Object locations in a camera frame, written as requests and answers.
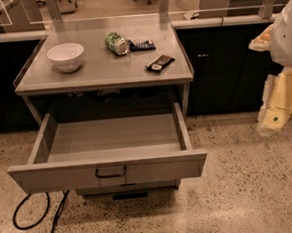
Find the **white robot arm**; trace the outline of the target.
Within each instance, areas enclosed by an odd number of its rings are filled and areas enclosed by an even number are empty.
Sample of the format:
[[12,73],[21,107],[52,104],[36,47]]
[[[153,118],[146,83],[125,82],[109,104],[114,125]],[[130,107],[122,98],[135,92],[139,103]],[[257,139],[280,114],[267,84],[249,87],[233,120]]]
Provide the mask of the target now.
[[271,136],[282,130],[292,114],[292,0],[248,48],[269,51],[271,60],[283,66],[278,75],[267,76],[257,118],[257,132]]

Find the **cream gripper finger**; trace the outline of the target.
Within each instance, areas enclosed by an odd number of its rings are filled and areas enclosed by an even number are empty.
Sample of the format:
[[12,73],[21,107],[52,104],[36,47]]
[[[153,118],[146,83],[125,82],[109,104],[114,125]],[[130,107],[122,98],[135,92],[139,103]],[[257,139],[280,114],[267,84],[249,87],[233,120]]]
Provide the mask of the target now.
[[270,49],[270,40],[271,40],[271,31],[273,29],[273,25],[265,28],[261,34],[259,34],[255,39],[253,39],[248,48],[254,51],[269,51]]
[[292,67],[284,68],[278,75],[267,77],[263,104],[257,118],[257,132],[269,137],[280,132],[292,114]]

